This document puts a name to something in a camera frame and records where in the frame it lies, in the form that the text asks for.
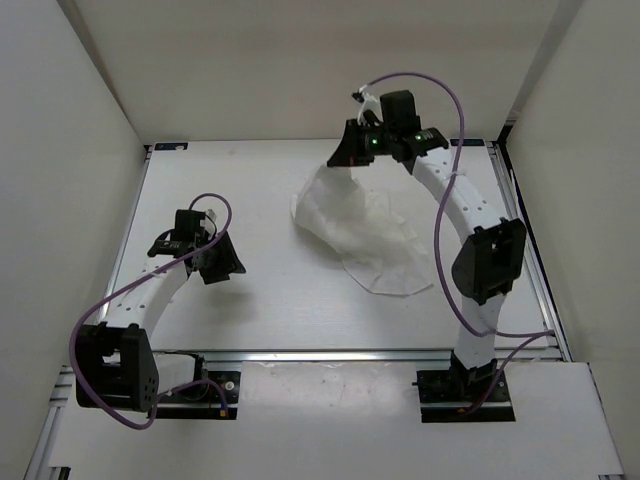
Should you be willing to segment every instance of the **white cloth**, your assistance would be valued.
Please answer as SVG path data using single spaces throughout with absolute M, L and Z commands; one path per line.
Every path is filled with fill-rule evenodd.
M 348 168 L 322 166 L 292 202 L 294 222 L 330 245 L 371 293 L 411 295 L 432 285 L 429 255 L 389 196 L 366 192 Z

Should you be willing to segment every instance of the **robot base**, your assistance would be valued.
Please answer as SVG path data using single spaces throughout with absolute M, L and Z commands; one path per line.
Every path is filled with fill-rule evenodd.
M 504 373 L 483 405 L 472 413 L 466 410 L 488 390 L 493 375 L 461 388 L 459 372 L 420 370 L 417 372 L 422 423 L 514 422 L 515 414 Z

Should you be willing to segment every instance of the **black mounting bracket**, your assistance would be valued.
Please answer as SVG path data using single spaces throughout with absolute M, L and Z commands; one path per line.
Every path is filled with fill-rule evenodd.
M 488 390 L 495 374 L 494 359 L 477 369 L 466 370 L 455 355 L 449 370 L 420 370 L 417 381 L 422 423 L 513 422 L 509 387 L 504 373 L 484 404 L 475 412 L 466 409 Z
M 104 361 L 116 352 L 120 353 L 120 362 Z M 147 332 L 138 325 L 83 325 L 76 341 L 76 358 L 93 390 L 110 407 L 148 412 L 155 404 L 158 369 Z M 77 381 L 76 399 L 81 407 L 96 407 Z
M 451 274 L 460 293 L 479 305 L 511 291 L 520 276 L 527 228 L 522 220 L 501 219 L 499 225 L 477 227 L 453 262 Z
M 209 389 L 203 385 L 191 387 L 170 397 L 162 397 L 158 404 L 156 418 L 235 420 L 238 417 L 241 372 L 216 370 L 208 371 L 207 375 L 210 380 L 222 388 L 224 398 L 227 401 L 229 417 L 222 417 L 219 408 L 211 408 L 213 404 L 220 404 L 220 395 L 216 389 Z

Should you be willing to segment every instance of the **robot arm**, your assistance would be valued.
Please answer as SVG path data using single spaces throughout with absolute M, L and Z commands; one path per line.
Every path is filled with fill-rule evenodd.
M 353 96 L 365 102 L 361 94 Z M 409 91 L 382 95 L 380 106 L 382 121 L 372 110 L 364 110 L 360 121 L 347 120 L 327 166 L 367 166 L 376 156 L 391 155 L 440 203 L 455 174 L 448 142 L 437 129 L 422 129 Z M 520 276 L 526 228 L 519 219 L 501 218 L 465 176 L 456 179 L 445 214 L 462 243 L 452 267 L 462 294 L 462 314 L 474 330 L 494 332 L 506 294 Z M 461 396 L 491 380 L 496 371 L 494 342 L 493 334 L 476 336 L 460 327 L 450 373 L 453 389 Z
M 156 239 L 141 274 L 208 244 L 216 235 L 214 220 L 211 210 L 178 210 L 174 228 Z M 148 412 L 158 395 L 203 377 L 202 361 L 195 355 L 157 354 L 149 344 L 171 298 L 193 272 L 199 272 L 205 284 L 228 280 L 231 273 L 245 273 L 228 232 L 212 249 L 129 291 L 99 325 L 82 326 L 76 341 L 78 364 L 109 406 Z M 95 407 L 82 386 L 78 383 L 76 387 L 78 404 Z

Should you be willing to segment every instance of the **cable connector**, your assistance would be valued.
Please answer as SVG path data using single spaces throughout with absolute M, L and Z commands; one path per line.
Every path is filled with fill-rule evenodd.
M 351 96 L 353 97 L 353 99 L 358 102 L 358 103 L 364 103 L 364 95 L 362 94 L 362 92 L 358 91 L 358 92 L 353 92 L 351 94 Z

